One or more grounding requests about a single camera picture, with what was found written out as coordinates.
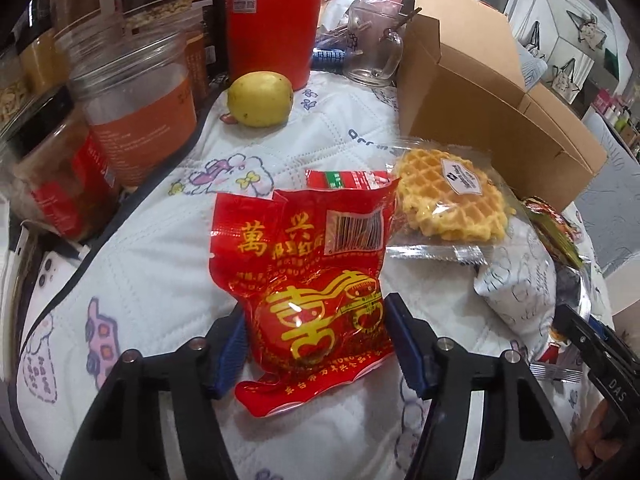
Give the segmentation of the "right hand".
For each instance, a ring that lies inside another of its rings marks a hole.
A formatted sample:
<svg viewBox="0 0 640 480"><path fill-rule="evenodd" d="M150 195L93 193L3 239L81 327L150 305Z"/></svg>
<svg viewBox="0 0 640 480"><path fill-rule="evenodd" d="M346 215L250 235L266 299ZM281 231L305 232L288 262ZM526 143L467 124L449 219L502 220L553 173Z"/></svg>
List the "right hand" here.
<svg viewBox="0 0 640 480"><path fill-rule="evenodd" d="M603 422L608 402L602 400L593 411L587 429L577 438L574 455L579 468L590 469L595 460L610 460L622 448L622 442L605 440Z"/></svg>

